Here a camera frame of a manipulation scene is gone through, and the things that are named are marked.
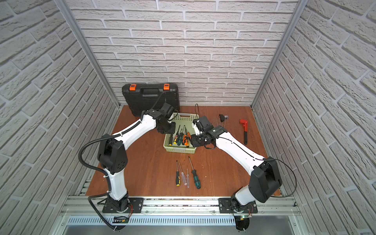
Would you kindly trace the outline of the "orange handle screwdriver slim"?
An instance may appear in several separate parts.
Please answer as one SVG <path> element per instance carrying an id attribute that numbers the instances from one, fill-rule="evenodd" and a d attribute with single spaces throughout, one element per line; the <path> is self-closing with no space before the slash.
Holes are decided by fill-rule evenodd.
<path id="1" fill-rule="evenodd" d="M 185 146 L 189 146 L 189 137 L 187 135 L 187 129 L 186 129 L 186 127 L 185 127 L 185 135 L 183 136 L 183 144 Z"/>

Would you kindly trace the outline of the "black yellow dotted screwdriver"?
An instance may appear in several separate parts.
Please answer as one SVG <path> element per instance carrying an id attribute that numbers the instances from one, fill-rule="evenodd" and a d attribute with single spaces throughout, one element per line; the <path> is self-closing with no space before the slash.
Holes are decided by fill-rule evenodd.
<path id="1" fill-rule="evenodd" d="M 171 134 L 170 137 L 169 137 L 169 141 L 168 141 L 168 145 L 169 145 L 169 146 L 172 146 L 172 144 L 173 144 L 173 139 L 174 139 L 174 135 Z"/>

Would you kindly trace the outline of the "orange black stubby screwdriver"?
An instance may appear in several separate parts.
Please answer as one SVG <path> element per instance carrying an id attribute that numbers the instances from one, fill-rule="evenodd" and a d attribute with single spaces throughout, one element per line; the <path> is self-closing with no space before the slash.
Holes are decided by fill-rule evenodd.
<path id="1" fill-rule="evenodd" d="M 183 136 L 183 140 L 182 140 L 182 144 L 183 144 L 183 145 L 185 145 L 186 139 L 187 139 L 187 135 L 184 135 L 184 136 Z"/>

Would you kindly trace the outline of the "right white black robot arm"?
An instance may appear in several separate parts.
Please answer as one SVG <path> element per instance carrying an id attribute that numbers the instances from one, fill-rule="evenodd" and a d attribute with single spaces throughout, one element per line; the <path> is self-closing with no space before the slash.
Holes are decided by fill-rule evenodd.
<path id="1" fill-rule="evenodd" d="M 192 123 L 195 134 L 192 135 L 194 147 L 212 144 L 235 159 L 250 175 L 247 186 L 239 189 L 231 197 L 230 208 L 239 213 L 246 210 L 254 202 L 266 202 L 282 185 L 277 161 L 253 152 L 236 140 L 222 126 L 214 127 L 206 116 L 194 119 Z"/>

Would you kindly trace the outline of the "clear handle screwdriver small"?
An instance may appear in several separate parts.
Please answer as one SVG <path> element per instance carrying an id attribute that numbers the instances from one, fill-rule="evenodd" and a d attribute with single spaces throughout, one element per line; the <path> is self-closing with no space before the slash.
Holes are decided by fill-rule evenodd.
<path id="1" fill-rule="evenodd" d="M 186 180 L 187 180 L 187 188 L 190 188 L 190 176 L 189 176 L 188 168 L 187 168 Z"/>

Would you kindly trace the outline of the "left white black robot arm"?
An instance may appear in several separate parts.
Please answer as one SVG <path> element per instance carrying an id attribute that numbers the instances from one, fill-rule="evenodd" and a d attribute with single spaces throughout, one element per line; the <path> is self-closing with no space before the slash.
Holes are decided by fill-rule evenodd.
<path id="1" fill-rule="evenodd" d="M 124 169 L 128 164 L 127 149 L 145 133 L 157 129 L 162 134 L 175 131 L 173 114 L 175 109 L 164 103 L 159 109 L 143 111 L 140 118 L 127 128 L 114 135 L 104 135 L 99 144 L 98 160 L 108 183 L 108 196 L 105 205 L 117 212 L 125 212 L 130 206 L 129 194 L 125 186 Z"/>

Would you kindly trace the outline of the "green black large screwdriver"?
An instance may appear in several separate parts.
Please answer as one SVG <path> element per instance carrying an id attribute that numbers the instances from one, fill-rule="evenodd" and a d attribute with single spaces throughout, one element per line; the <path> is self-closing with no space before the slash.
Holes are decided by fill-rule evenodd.
<path id="1" fill-rule="evenodd" d="M 193 180 L 194 180 L 194 185 L 197 189 L 201 189 L 201 182 L 199 180 L 199 177 L 197 175 L 197 172 L 196 170 L 194 169 L 193 167 L 193 164 L 192 164 L 192 161 L 191 161 L 191 158 L 189 157 L 189 162 L 190 162 L 190 165 L 191 165 L 191 168 L 192 168 L 192 174 L 193 174 Z"/>

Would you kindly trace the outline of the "clear handle screwdriver large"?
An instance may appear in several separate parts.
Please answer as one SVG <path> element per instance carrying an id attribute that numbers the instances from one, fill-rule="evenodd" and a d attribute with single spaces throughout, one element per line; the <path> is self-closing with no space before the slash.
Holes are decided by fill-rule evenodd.
<path id="1" fill-rule="evenodd" d="M 183 172 L 183 169 L 182 169 L 182 167 L 181 167 L 180 162 L 179 162 L 178 164 L 179 164 L 179 167 L 180 167 L 180 171 L 181 171 L 181 176 L 182 176 L 182 179 L 183 179 L 183 183 L 184 183 L 185 186 L 187 186 L 187 185 L 188 185 L 188 183 L 187 183 L 187 178 L 186 178 L 186 176 L 185 176 L 185 174 L 184 174 L 184 172 Z"/>

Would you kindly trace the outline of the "yellow black short screwdriver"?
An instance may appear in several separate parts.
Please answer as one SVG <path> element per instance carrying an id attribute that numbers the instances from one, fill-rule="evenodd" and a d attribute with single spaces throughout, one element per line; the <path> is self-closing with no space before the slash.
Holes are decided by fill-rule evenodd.
<path id="1" fill-rule="evenodd" d="M 175 175 L 175 183 L 176 186 L 180 186 L 181 180 L 180 180 L 180 175 L 179 175 L 179 168 L 178 168 L 178 161 L 176 161 L 176 175 Z"/>

